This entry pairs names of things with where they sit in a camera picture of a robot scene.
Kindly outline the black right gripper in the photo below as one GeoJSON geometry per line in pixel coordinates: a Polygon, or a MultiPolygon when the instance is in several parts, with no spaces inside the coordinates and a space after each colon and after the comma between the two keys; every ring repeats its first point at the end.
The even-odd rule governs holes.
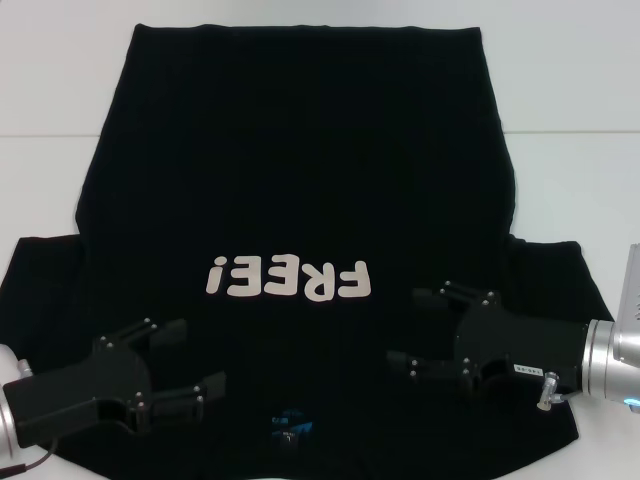
{"type": "Polygon", "coordinates": [[[391,374],[415,390],[472,395],[497,377],[542,385],[548,373],[554,374],[558,392],[582,389],[586,324],[514,314],[497,304],[496,290],[450,280],[435,289],[413,288],[412,300],[420,311],[466,311],[457,326],[453,358],[386,351],[391,374]]]}

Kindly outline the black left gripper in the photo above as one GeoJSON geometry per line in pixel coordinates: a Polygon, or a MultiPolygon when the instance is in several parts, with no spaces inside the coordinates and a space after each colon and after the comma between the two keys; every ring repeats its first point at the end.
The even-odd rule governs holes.
{"type": "Polygon", "coordinates": [[[144,318],[97,338],[97,350],[79,363],[35,374],[2,347],[2,365],[17,378],[2,385],[2,447],[26,449],[114,423],[134,434],[198,423],[205,405],[226,396],[224,371],[184,388],[152,392],[149,370],[135,351],[174,346],[187,339],[187,322],[144,318]]]}

